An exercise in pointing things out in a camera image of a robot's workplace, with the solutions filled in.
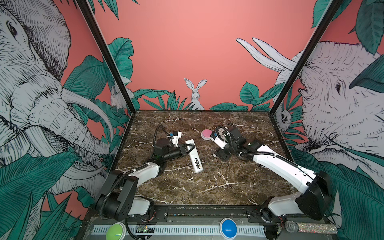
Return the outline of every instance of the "glittery microphone handle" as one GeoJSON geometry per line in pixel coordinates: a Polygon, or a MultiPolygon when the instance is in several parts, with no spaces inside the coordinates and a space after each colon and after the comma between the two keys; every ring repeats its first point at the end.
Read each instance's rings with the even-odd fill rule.
{"type": "Polygon", "coordinates": [[[337,234],[337,228],[333,224],[287,221],[285,226],[289,232],[337,234]]]}

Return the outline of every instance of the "elephant ear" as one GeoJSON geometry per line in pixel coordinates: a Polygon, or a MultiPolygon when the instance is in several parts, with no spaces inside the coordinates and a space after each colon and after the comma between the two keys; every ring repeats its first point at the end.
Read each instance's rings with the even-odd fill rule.
{"type": "Polygon", "coordinates": [[[349,88],[360,86],[384,93],[384,55],[381,55],[362,71],[349,85],[349,88]]]}
{"type": "Polygon", "coordinates": [[[23,26],[47,70],[61,79],[67,67],[71,36],[53,0],[0,0],[0,5],[23,26]]]}

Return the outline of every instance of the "white remote control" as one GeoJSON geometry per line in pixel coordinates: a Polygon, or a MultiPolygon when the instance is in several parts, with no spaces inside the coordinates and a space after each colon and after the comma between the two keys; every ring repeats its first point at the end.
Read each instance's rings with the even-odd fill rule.
{"type": "MultiPolygon", "coordinates": [[[[186,144],[195,145],[195,141],[193,139],[185,141],[186,144]]],[[[189,157],[192,161],[192,166],[195,173],[199,173],[203,171],[203,165],[201,165],[199,154],[197,153],[196,145],[195,148],[189,153],[189,157]]]]}

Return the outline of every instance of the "marble tabletop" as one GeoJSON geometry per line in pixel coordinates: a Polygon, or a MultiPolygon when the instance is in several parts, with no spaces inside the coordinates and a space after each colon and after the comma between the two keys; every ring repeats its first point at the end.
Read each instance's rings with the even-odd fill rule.
{"type": "MultiPolygon", "coordinates": [[[[125,142],[117,169],[133,169],[152,153],[153,134],[158,124],[168,132],[180,131],[181,143],[194,139],[204,171],[193,171],[189,156],[168,161],[163,174],[137,188],[136,195],[151,198],[156,204],[262,204],[269,196],[296,192],[286,180],[253,161],[235,156],[223,162],[212,154],[218,146],[205,141],[204,129],[231,123],[245,137],[254,137],[285,156],[267,113],[162,112],[139,111],[125,142]]],[[[159,131],[157,138],[165,137],[159,131]]]]}

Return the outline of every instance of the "elephant eye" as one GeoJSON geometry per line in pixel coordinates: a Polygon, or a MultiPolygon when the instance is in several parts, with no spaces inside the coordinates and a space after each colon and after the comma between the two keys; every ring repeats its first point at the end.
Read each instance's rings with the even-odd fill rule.
{"type": "Polygon", "coordinates": [[[336,84],[336,91],[339,93],[339,95],[340,95],[340,88],[341,88],[341,84],[337,83],[336,84]]]}
{"type": "Polygon", "coordinates": [[[7,21],[7,27],[9,29],[9,31],[11,32],[12,36],[15,38],[15,36],[17,35],[17,31],[9,21],[7,21]]]}

